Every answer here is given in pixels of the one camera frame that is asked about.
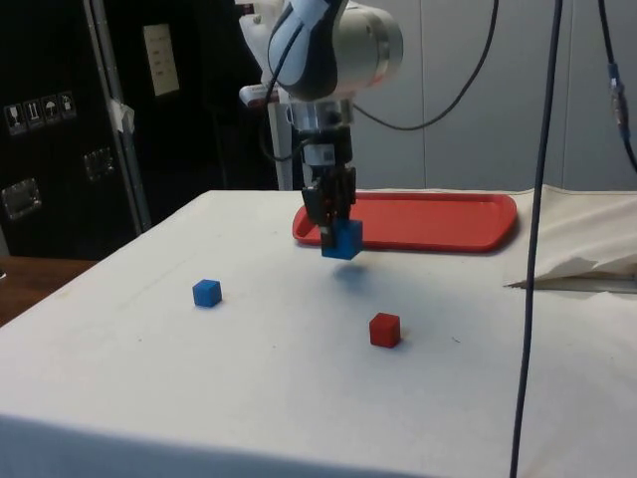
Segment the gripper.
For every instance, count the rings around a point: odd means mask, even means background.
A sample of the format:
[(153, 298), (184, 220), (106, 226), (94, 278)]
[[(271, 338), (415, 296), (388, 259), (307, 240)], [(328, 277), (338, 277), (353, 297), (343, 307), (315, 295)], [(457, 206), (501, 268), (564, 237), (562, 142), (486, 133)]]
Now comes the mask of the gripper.
[[(317, 176), (302, 191), (309, 220), (320, 233), (323, 249), (335, 246), (334, 221), (334, 172), (328, 169), (345, 166), (353, 159), (351, 131), (348, 126), (299, 130), (303, 146), (304, 164)], [(339, 219), (348, 220), (351, 206), (356, 201), (356, 170), (343, 167), (336, 175), (336, 212)]]

